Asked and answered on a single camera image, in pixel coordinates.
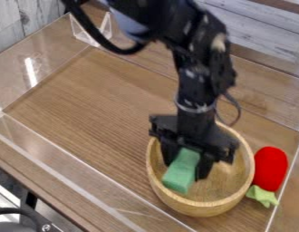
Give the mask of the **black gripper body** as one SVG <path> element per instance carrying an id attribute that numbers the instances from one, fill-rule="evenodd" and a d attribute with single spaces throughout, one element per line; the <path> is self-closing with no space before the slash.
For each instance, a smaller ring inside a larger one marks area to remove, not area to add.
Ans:
<path id="1" fill-rule="evenodd" d="M 233 162 L 238 140 L 217 125 L 214 108 L 197 113 L 178 109 L 176 114 L 154 114 L 149 116 L 149 122 L 149 135 L 158 142 L 162 139 L 178 140 L 181 148 L 206 151 L 214 161 Z"/>

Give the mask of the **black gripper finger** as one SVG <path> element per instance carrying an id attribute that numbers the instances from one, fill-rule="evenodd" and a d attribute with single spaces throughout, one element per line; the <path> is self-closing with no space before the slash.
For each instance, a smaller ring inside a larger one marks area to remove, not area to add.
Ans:
<path id="1" fill-rule="evenodd" d="M 214 164 L 213 155 L 208 152 L 204 152 L 201 154 L 201 158 L 196 166 L 196 178 L 194 178 L 196 181 L 198 181 L 200 179 L 205 179 L 208 177 L 213 164 Z"/>
<path id="2" fill-rule="evenodd" d="M 177 156 L 177 152 L 181 148 L 181 142 L 178 140 L 161 140 L 161 151 L 162 151 L 162 161 L 166 166 L 169 166 Z"/>

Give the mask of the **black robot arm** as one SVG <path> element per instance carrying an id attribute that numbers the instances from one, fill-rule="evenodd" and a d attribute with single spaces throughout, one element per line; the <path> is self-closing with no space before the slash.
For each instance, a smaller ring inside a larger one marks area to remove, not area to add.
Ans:
<path id="1" fill-rule="evenodd" d="M 98 1 L 133 41 L 128 48 L 105 37 L 74 0 L 61 0 L 80 26 L 108 51 L 130 55 L 154 42 L 170 50 L 178 75 L 176 114 L 149 117 L 149 135 L 161 144 L 165 165 L 174 163 L 181 150 L 196 152 L 200 160 L 193 168 L 194 179 L 204 179 L 216 162 L 233 161 L 238 148 L 237 139 L 217 125 L 217 99 L 229 96 L 228 89 L 236 85 L 237 77 L 226 26 L 193 0 Z"/>

